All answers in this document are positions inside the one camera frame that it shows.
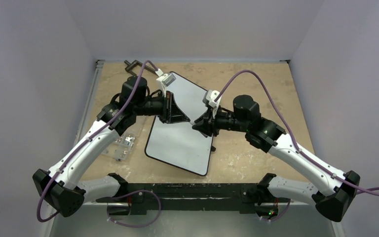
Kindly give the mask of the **white whiteboard black frame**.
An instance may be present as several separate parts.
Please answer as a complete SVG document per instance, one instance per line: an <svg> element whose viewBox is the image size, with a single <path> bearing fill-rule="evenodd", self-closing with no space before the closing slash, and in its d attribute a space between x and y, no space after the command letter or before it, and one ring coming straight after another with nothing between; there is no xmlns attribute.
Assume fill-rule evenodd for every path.
<svg viewBox="0 0 379 237"><path fill-rule="evenodd" d="M207 90L176 72L172 73L176 80L167 90L174 94L177 106L191 121L195 121L206 112L202 99ZM189 122L165 124L155 117L145 154L171 166L205 176L208 172L212 145L213 138L205 137L193 130Z"/></svg>

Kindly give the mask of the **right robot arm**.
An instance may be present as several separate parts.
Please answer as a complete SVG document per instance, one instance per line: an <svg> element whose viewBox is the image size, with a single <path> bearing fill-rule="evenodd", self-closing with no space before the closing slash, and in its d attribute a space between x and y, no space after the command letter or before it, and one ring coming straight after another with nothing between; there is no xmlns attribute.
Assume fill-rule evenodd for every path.
<svg viewBox="0 0 379 237"><path fill-rule="evenodd" d="M288 198L312 205L325 218L340 222L357 194L344 182L358 185L360 176L330 166L292 141L284 128L261 115L251 96L236 96L229 111L220 106L218 95L215 90L205 93L202 102L207 110L194 121L194 130L205 136L217 136L220 130L243 132L250 145L284 161L308 180L288 180L268 173L253 193L258 204Z"/></svg>

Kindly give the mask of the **clear plastic screw box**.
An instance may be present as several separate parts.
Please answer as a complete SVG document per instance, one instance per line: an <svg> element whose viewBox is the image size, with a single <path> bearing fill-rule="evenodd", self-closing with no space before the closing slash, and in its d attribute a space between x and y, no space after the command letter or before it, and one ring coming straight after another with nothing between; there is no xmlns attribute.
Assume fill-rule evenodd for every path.
<svg viewBox="0 0 379 237"><path fill-rule="evenodd" d="M133 132L125 132L119 138L109 144L102 155L108 156L116 161L125 161L133 151L138 136Z"/></svg>

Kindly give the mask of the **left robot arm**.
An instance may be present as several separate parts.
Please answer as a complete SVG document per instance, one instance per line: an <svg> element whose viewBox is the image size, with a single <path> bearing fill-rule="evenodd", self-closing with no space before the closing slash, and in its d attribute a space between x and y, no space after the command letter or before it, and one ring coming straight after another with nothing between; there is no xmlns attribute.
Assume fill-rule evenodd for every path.
<svg viewBox="0 0 379 237"><path fill-rule="evenodd" d="M149 93L147 80L131 76L105 105L85 136L58 163L48 170L38 169L33 182L40 195L37 218L49 221L57 214L73 215L87 201L112 198L121 202L127 197L127 182L115 173L89 182L81 177L95 159L112 142L131 127L138 116L156 116L163 124L190 122L190 118L177 106L174 94L167 90L175 81L172 73L156 80L159 89Z"/></svg>

